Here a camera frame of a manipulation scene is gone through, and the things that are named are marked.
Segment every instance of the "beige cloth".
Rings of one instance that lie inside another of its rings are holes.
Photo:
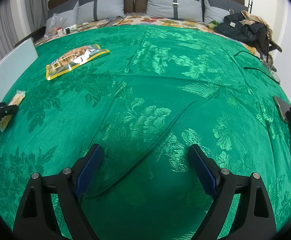
[[[247,11],[241,11],[241,13],[245,18],[245,20],[240,21],[243,25],[245,25],[245,24],[251,25],[251,24],[254,24],[256,22],[264,24],[267,27],[268,31],[269,31],[270,41],[274,42],[273,39],[272,39],[272,29],[269,26],[269,24],[262,17],[255,16],[255,15],[253,15],[251,13],[248,13]]]

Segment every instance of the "gray pillow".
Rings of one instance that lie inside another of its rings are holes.
[[[124,16],[123,0],[79,0],[78,24]]]
[[[147,15],[200,23],[201,0],[148,0]]]
[[[46,33],[48,33],[54,27],[61,27],[64,29],[76,24],[78,19],[78,11],[78,0],[69,0],[49,10]],[[54,21],[52,21],[53,14],[57,14],[57,18],[55,17]]]
[[[223,21],[231,13],[247,11],[248,8],[232,0],[204,0],[204,22]]]

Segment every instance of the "wrapped snack bar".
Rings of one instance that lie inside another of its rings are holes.
[[[101,49],[97,44],[72,49],[46,66],[46,78],[47,80],[54,79],[108,52],[110,52],[108,49]]]

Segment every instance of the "green satin fabric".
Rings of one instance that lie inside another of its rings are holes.
[[[51,81],[45,66],[83,45],[110,53]],[[188,163],[197,143],[234,174],[261,174],[277,228],[291,214],[290,135],[273,96],[287,100],[235,41],[197,30],[126,25],[37,47],[11,88],[26,97],[0,133],[0,214],[10,227],[33,172],[59,173],[93,143],[104,157],[82,209],[101,240],[190,239],[212,199]],[[221,236],[235,215],[238,196]],[[56,215],[69,237],[56,196]]]

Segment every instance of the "silver bolt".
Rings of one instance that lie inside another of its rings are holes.
[[[226,168],[222,168],[221,169],[221,173],[224,174],[224,175],[228,175],[230,173],[230,171]]]
[[[37,179],[39,177],[39,173],[35,172],[32,174],[31,178]]]
[[[252,174],[252,176],[255,177],[256,179],[260,179],[260,174],[257,173],[257,172],[254,172],[254,173]]]
[[[63,169],[63,174],[69,174],[70,172],[71,172],[71,169],[70,168],[65,168],[65,169]]]

